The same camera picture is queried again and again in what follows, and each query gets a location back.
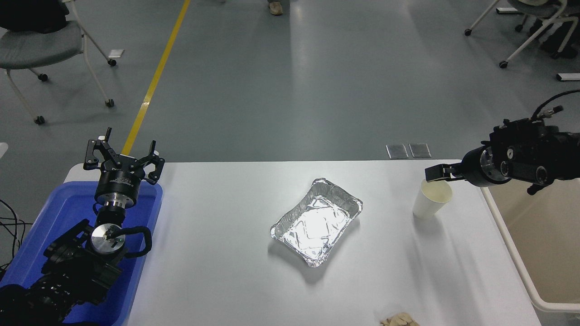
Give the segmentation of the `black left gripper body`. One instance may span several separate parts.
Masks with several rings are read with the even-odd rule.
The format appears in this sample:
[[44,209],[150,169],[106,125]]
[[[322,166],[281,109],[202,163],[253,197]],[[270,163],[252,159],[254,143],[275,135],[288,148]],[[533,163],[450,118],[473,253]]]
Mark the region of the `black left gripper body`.
[[127,197],[137,197],[144,177],[145,171],[142,168],[133,172],[124,170],[101,171],[95,196],[120,193]]

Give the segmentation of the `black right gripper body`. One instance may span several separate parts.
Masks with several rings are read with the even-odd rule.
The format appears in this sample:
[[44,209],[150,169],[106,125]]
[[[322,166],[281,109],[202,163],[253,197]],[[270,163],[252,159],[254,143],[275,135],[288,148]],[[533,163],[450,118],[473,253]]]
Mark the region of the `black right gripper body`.
[[481,155],[485,147],[479,147],[467,152],[460,167],[460,173],[463,178],[476,187],[486,187],[486,179],[481,167]]

